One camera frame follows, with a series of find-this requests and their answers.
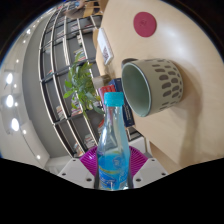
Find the red circle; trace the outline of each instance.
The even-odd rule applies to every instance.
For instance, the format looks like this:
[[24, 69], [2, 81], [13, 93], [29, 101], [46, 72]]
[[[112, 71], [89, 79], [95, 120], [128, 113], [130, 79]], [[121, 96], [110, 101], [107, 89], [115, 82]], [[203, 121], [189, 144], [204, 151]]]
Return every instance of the red circle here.
[[134, 28], [141, 37], [150, 37], [156, 30], [156, 20], [148, 12], [139, 12], [134, 18]]

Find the potted plant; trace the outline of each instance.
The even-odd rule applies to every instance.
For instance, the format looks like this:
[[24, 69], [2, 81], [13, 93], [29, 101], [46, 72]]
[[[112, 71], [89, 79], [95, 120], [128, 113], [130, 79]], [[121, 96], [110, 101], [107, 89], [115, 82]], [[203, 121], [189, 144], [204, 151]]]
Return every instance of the potted plant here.
[[[83, 108], [83, 115], [88, 119], [86, 110], [94, 109], [97, 113], [104, 114], [101, 108], [94, 105], [95, 102], [100, 101], [100, 96], [96, 95], [95, 88], [93, 86], [92, 78], [90, 76], [89, 69], [92, 64], [88, 62], [79, 62], [79, 56], [81, 52], [75, 57], [75, 61], [68, 72], [68, 81], [65, 80], [65, 94], [64, 98], [72, 95], [74, 100], [75, 94], [77, 94], [78, 100]], [[71, 106], [77, 109], [76, 105], [71, 103]]]

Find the blue bottle cap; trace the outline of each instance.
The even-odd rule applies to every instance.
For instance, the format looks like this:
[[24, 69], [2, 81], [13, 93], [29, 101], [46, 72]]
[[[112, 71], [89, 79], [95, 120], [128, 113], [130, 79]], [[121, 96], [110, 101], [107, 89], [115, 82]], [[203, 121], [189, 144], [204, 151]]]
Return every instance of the blue bottle cap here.
[[104, 94], [104, 104], [108, 107], [120, 107], [124, 104], [122, 92], [107, 92]]

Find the plastic bottle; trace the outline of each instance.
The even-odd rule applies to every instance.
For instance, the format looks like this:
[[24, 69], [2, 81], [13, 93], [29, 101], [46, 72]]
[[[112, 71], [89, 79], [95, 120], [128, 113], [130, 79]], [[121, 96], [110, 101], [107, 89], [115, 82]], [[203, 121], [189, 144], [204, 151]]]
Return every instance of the plastic bottle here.
[[124, 128], [122, 92], [104, 94], [106, 115], [97, 147], [99, 189], [123, 190], [127, 186], [130, 150]]

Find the table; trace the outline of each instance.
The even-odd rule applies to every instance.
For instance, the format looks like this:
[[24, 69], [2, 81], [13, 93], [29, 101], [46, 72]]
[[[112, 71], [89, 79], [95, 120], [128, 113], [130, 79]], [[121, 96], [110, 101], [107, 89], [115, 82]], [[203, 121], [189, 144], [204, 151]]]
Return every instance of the table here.
[[[138, 12], [148, 12], [157, 21], [148, 38], [134, 30]], [[184, 95], [167, 110], [142, 118], [135, 113], [135, 128], [180, 167], [224, 157], [224, 66], [208, 36], [189, 17], [159, 0], [111, 0], [101, 27], [114, 59], [104, 66], [97, 47], [100, 75], [121, 77], [125, 58], [166, 58], [181, 72]]]

